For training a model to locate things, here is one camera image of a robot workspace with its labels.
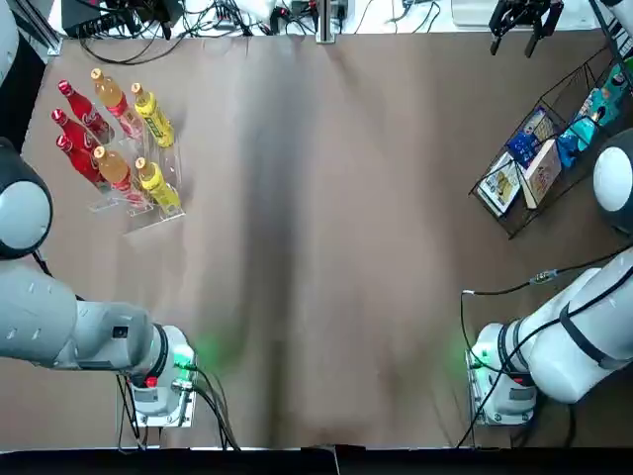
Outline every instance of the wire basket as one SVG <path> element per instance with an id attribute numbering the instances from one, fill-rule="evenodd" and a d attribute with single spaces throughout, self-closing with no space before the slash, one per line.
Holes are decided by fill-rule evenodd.
<path id="1" fill-rule="evenodd" d="M 537 100 L 471 189 L 470 194 L 484 205 L 509 238 L 514 238 L 578 183 L 591 176 L 604 142 L 633 125 L 633 74 L 625 65 L 626 59 L 633 55 L 633 41 L 618 27 L 616 22 L 604 24 L 607 45 Z M 613 117 L 592 117 L 588 113 L 591 98 L 603 94 L 601 88 L 618 71 L 614 69 L 616 65 L 624 76 L 618 113 Z M 589 138 L 579 132 L 586 127 L 593 130 Z M 573 152 L 562 148 L 569 137 L 578 138 L 578 149 Z M 539 153 L 546 155 L 550 150 L 560 157 L 561 163 L 557 169 L 549 170 L 549 176 L 555 178 L 542 186 L 545 191 L 541 189 L 536 193 L 538 183 L 535 185 L 530 180 L 536 177 L 538 182 L 541 170 L 536 168 L 545 161 L 530 168 L 530 159 L 537 161 L 537 157 L 541 157 Z M 542 181 L 547 180 L 546 173 L 548 170 L 543 172 L 542 176 L 546 178 Z"/>

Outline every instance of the yellow bottle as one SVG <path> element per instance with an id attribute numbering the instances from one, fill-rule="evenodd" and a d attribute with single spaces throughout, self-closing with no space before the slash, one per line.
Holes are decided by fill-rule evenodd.
<path id="1" fill-rule="evenodd" d="M 174 143 L 174 130 L 156 104 L 154 94 L 144 91 L 137 82 L 132 85 L 132 93 L 135 95 L 135 109 L 145 119 L 151 134 L 156 139 L 156 143 L 163 147 L 172 146 Z"/>
<path id="2" fill-rule="evenodd" d="M 156 163 L 147 161 L 143 157 L 136 159 L 136 170 L 140 178 L 140 186 L 156 200 L 166 215 L 173 215 L 180 211 L 178 193 L 167 184 Z"/>

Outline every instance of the metal stand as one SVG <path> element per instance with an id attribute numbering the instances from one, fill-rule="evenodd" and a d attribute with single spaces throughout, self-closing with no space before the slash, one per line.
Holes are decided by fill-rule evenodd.
<path id="1" fill-rule="evenodd" d="M 316 30 L 316 42 L 321 45 L 331 45 L 336 39 L 332 31 L 331 0 L 320 0 L 318 2 L 318 30 Z"/>
<path id="2" fill-rule="evenodd" d="M 29 0 L 14 0 L 14 3 L 37 33 L 36 39 L 45 47 L 48 47 L 48 55 L 59 56 L 61 52 L 61 37 L 48 24 L 40 10 L 34 7 Z"/>

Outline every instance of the orange bottle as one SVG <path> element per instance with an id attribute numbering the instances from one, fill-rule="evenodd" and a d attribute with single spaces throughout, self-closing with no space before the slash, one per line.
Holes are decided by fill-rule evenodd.
<path id="1" fill-rule="evenodd" d="M 143 194 L 133 184 L 132 170 L 115 151 L 98 146 L 93 155 L 99 163 L 99 172 L 113 188 L 119 190 L 134 208 L 145 208 L 148 203 Z"/>
<path id="2" fill-rule="evenodd" d="M 110 76 L 104 76 L 98 67 L 90 72 L 90 77 L 95 83 L 95 92 L 106 106 L 106 109 L 117 118 L 123 132 L 133 139 L 142 138 L 142 120 L 128 106 L 128 100 L 119 85 Z"/>

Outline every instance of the book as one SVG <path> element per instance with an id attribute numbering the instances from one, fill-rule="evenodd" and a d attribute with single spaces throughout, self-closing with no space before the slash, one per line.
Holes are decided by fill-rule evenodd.
<path id="1" fill-rule="evenodd" d="M 477 194 L 496 216 L 501 216 L 521 188 L 517 164 L 505 152 L 477 186 Z"/>
<path id="2" fill-rule="evenodd" d="M 525 204 L 530 210 L 538 207 L 560 173 L 561 160 L 556 141 L 549 139 L 543 143 L 530 166 L 521 169 L 521 187 L 525 195 Z"/>
<path id="3" fill-rule="evenodd" d="M 524 168 L 530 166 L 541 143 L 554 136 L 556 126 L 545 109 L 537 107 L 523 128 L 507 142 L 514 159 Z"/>

